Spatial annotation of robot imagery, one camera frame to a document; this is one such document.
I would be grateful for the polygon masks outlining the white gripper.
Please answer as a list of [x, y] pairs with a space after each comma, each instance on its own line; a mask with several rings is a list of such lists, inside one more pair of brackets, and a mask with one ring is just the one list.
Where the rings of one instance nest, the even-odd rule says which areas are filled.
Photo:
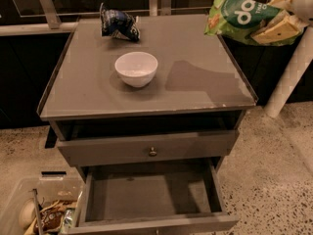
[[298, 36], [308, 24], [313, 24], [313, 0], [271, 0], [270, 6], [292, 11], [277, 23], [268, 23], [251, 35], [258, 44], [270, 44]]

